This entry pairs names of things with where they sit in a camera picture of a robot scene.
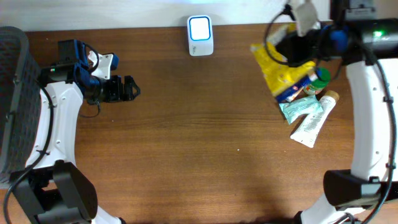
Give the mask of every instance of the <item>wooden cap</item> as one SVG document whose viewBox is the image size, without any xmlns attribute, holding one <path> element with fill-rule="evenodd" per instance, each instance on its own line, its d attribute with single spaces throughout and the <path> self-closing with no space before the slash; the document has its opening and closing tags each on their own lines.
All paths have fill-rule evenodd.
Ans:
<svg viewBox="0 0 398 224">
<path fill-rule="evenodd" d="M 330 96 L 330 97 L 332 97 L 333 99 L 336 100 L 336 102 L 340 99 L 339 94 L 336 93 L 335 91 L 332 91 L 332 90 L 328 90 L 328 91 L 326 92 L 325 96 Z"/>
</svg>

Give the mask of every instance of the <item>green light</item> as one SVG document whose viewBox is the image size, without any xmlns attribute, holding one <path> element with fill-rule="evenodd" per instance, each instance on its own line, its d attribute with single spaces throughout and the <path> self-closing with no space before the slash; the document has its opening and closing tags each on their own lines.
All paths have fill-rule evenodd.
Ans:
<svg viewBox="0 0 398 224">
<path fill-rule="evenodd" d="M 383 36 L 383 32 L 382 31 L 374 31 L 373 32 L 373 36 L 374 37 L 382 37 Z"/>
</svg>

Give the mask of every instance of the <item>jar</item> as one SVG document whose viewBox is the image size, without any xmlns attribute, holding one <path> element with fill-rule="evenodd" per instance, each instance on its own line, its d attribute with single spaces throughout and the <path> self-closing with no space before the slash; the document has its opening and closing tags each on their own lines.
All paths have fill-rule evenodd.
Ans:
<svg viewBox="0 0 398 224">
<path fill-rule="evenodd" d="M 327 69 L 319 68 L 317 71 L 321 80 L 317 79 L 303 89 L 303 91 L 308 95 L 316 95 L 320 93 L 330 82 L 330 72 Z"/>
</svg>

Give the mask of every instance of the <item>brown wooden surface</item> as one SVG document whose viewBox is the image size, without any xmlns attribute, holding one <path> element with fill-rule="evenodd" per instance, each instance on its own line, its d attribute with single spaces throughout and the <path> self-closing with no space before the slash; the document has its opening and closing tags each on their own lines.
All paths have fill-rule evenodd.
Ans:
<svg viewBox="0 0 398 224">
<path fill-rule="evenodd" d="M 341 98 L 313 149 L 289 138 L 249 50 L 264 26 L 214 27 L 215 51 L 194 58 L 186 30 L 113 29 L 28 33 L 41 66 L 57 59 L 57 41 L 80 39 L 120 58 L 117 75 L 133 75 L 142 95 L 103 104 L 78 119 L 78 168 L 99 204 L 127 223 L 238 223 L 292 217 L 322 194 L 326 170 L 349 169 L 353 102 L 345 72 L 328 89 Z M 337 62 L 324 64 L 332 72 Z M 83 104 L 81 113 L 95 113 Z M 0 191 L 3 198 L 5 191 Z M 14 223 L 27 223 L 12 198 Z M 396 223 L 385 205 L 374 223 Z"/>
</svg>

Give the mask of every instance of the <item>green lid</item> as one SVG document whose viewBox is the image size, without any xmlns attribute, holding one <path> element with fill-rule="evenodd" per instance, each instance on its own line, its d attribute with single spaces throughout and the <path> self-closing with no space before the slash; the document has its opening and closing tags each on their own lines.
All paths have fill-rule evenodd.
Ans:
<svg viewBox="0 0 398 224">
<path fill-rule="evenodd" d="M 314 86 L 315 88 L 326 87 L 330 82 L 330 72 L 325 68 L 319 68 L 318 75 L 322 79 L 322 81 L 317 79 L 314 82 L 311 82 L 311 85 Z"/>
</svg>

